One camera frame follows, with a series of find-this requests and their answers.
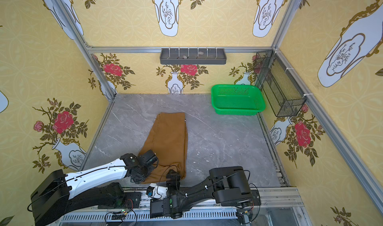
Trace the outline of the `brown long pants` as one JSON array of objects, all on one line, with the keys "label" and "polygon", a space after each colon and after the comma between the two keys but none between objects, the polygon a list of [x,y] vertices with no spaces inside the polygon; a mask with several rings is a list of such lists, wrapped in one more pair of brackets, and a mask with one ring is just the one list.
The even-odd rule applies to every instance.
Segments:
[{"label": "brown long pants", "polygon": [[183,112],[160,113],[157,115],[139,155],[152,150],[159,159],[159,165],[143,184],[166,180],[169,170],[178,172],[181,179],[186,177],[188,131]]}]

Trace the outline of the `green plastic basket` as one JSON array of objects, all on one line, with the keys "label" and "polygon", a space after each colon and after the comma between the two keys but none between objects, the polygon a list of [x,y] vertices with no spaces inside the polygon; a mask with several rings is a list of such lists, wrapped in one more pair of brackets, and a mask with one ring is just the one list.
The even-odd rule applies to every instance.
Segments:
[{"label": "green plastic basket", "polygon": [[211,104],[220,115],[257,115],[266,109],[259,88],[252,85],[214,85]]}]

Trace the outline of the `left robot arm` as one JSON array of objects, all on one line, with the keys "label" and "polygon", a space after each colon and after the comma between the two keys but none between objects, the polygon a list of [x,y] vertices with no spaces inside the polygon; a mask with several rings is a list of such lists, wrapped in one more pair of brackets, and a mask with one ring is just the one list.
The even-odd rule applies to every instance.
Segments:
[{"label": "left robot arm", "polygon": [[123,178],[140,184],[158,166],[156,154],[148,150],[140,156],[124,154],[85,171],[68,174],[62,170],[53,171],[32,193],[27,210],[32,212],[37,226],[49,225],[71,211],[90,207],[91,201],[98,203],[93,195],[95,187]]}]

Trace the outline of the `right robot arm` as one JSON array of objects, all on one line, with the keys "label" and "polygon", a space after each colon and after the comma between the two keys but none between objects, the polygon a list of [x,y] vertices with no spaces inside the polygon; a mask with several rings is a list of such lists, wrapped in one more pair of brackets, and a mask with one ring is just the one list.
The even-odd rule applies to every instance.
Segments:
[{"label": "right robot arm", "polygon": [[240,210],[261,206],[259,191],[251,189],[241,166],[213,168],[206,179],[192,187],[181,187],[181,175],[171,169],[166,175],[166,186],[152,183],[146,195],[151,198],[151,219],[179,219],[183,213],[207,200]]}]

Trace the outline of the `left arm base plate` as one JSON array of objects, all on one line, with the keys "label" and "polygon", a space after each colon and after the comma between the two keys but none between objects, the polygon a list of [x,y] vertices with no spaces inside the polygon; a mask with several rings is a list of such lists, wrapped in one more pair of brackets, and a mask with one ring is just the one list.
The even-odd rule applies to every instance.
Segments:
[{"label": "left arm base plate", "polygon": [[138,209],[141,202],[141,192],[125,192],[123,206],[128,209]]}]

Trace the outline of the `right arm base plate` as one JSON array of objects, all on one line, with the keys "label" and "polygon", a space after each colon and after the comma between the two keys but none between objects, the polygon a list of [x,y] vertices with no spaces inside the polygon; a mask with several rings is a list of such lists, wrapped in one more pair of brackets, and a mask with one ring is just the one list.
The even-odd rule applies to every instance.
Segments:
[{"label": "right arm base plate", "polygon": [[243,194],[239,188],[223,190],[222,193],[217,192],[216,201],[222,206],[233,206],[240,209],[260,206],[260,197],[257,191],[255,191],[255,195],[253,195],[251,190],[249,193]]}]

